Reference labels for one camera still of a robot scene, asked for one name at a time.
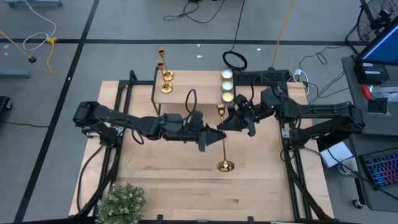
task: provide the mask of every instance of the yellow cable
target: yellow cable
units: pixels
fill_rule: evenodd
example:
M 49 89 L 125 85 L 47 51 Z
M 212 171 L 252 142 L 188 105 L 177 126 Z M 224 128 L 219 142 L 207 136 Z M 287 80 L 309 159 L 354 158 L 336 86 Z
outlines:
M 9 38 L 3 31 L 0 30 L 0 34 L 3 35 L 8 41 L 10 41 L 12 44 L 14 44 L 24 55 L 26 55 L 28 58 L 32 58 L 28 53 L 26 53 L 25 50 L 20 48 L 11 38 Z
M 3 31 L 0 30 L 0 34 L 3 35 L 9 42 L 14 44 L 24 55 L 26 55 L 29 59 L 33 58 L 33 56 L 29 55 L 25 50 L 20 48 L 11 38 L 9 38 Z M 46 72 L 47 69 L 43 67 L 43 65 L 39 64 L 39 66 Z
M 274 59 L 273 59 L 273 61 L 272 61 L 271 68 L 274 68 L 274 64 L 275 64 L 275 61 L 276 61 L 276 57 L 277 57 L 277 55 L 278 55 L 279 42 L 280 42 L 280 40 L 281 40 L 281 38 L 282 38 L 282 34 L 284 33 L 284 29 L 285 29 L 285 26 L 286 26 L 286 24 L 287 24 L 287 21 L 289 21 L 290 15 L 292 14 L 293 6 L 294 6 L 294 1 L 295 1 L 295 0 L 292 0 L 292 2 L 290 3 L 289 11 L 287 12 L 287 15 L 286 15 L 286 17 L 285 17 L 284 23 L 283 23 L 282 28 L 281 28 L 281 30 L 280 30 L 279 37 L 278 37 L 278 41 L 276 42 L 276 48 L 275 48 L 275 53 L 274 53 Z
M 50 66 L 50 59 L 51 59 L 51 57 L 52 57 L 52 54 L 54 53 L 55 42 L 56 42 L 57 40 L 58 40 L 58 39 L 57 39 L 56 37 L 51 37 L 51 38 L 49 38 L 49 39 L 46 40 L 47 43 L 50 43 L 50 44 L 51 44 L 51 53 L 50 53 L 49 57 L 47 58 L 47 66 L 48 66 L 48 68 L 49 68 L 51 74 L 54 74 L 54 73 L 53 73 L 53 71 L 52 71 L 52 69 L 51 69 L 51 66 Z
M 47 66 L 49 67 L 50 73 L 54 74 L 51 69 L 51 66 L 50 66 L 50 59 L 52 57 L 52 54 L 54 53 L 54 44 L 51 44 L 51 46 L 52 46 L 52 49 L 51 49 L 51 53 L 50 53 L 49 57 L 47 58 Z

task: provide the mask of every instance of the blue screen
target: blue screen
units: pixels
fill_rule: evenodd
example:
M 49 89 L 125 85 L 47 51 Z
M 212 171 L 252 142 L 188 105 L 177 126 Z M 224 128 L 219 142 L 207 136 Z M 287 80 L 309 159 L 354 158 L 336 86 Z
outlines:
M 398 26 L 393 27 L 389 33 L 386 33 L 385 36 L 363 56 L 363 60 L 398 63 Z

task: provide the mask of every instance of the red object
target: red object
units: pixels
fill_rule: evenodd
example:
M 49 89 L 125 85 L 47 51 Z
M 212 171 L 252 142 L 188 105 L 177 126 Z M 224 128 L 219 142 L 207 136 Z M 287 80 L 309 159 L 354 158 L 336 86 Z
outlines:
M 372 94 L 367 86 L 362 86 L 362 93 L 366 99 L 371 100 Z

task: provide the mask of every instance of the caster wheel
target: caster wheel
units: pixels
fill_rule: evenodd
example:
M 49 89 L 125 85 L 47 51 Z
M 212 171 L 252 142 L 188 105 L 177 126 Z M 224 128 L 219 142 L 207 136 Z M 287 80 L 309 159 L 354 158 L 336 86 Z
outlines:
M 12 109 L 12 104 L 8 104 L 7 106 L 6 106 L 6 110 L 11 110 Z
M 362 209 L 362 208 L 363 208 L 363 204 L 361 204 L 361 202 L 359 202 L 358 199 L 353 200 L 353 205 L 354 205 L 354 207 L 356 207 L 357 209 Z

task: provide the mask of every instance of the keyboard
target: keyboard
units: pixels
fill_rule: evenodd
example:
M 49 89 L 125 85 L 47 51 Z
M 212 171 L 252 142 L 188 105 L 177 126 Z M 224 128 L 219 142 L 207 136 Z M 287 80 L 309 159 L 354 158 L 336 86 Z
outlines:
M 359 157 L 368 179 L 380 189 L 398 186 L 398 148 Z
M 270 85 L 275 82 L 286 82 L 289 78 L 289 70 L 271 70 L 256 72 L 234 72 L 235 85 L 250 85 L 252 81 L 254 86 Z

